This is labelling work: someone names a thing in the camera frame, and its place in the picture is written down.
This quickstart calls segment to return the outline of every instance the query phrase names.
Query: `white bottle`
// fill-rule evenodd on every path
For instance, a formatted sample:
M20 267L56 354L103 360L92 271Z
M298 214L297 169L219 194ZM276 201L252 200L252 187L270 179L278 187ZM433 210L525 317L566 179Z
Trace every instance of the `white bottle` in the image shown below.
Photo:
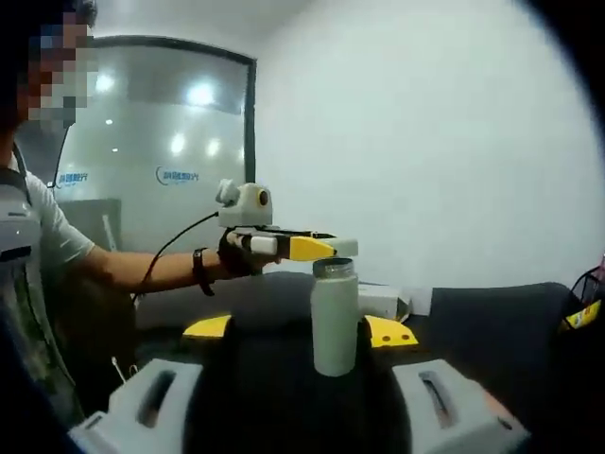
M341 376L354 368L357 324L361 318L358 280L350 258L326 258L313 264L311 293L313 360L322 375Z

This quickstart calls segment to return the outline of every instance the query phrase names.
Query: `white robot part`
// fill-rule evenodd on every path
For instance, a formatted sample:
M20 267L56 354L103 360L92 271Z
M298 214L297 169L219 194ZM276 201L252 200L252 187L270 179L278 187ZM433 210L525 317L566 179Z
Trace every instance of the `white robot part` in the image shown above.
M273 221L271 193L259 184L236 187L232 180L223 180L216 201L223 205L218 210L218 224L223 228L264 227Z

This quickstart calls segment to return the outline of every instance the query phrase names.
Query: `yellow bracket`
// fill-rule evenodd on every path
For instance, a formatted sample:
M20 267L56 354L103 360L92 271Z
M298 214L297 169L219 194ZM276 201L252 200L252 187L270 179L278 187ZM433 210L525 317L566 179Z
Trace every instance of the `yellow bracket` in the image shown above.
M223 315L213 319L200 320L185 329L182 334L188 338L222 338L230 319L231 315Z
M366 315L372 332L372 348L417 345L412 330L394 320Z
M310 262L321 258L333 257L336 250L318 239L309 236L292 236L290 238L290 260Z
M231 315L224 315L201 320L189 326L182 334L188 338L220 339L225 335L225 329L230 319ZM418 344L414 333L399 322L373 317L372 315L366 315L366 320L372 332L372 348Z

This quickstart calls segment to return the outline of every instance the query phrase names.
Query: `gray device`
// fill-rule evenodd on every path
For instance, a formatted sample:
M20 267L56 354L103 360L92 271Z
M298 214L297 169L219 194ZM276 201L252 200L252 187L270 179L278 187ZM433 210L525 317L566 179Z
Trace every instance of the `gray device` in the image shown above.
M483 389L443 360L392 368L409 415L412 454L511 452L528 436L488 408ZM89 454L183 452L188 403L203 373L196 364L154 359L70 431Z

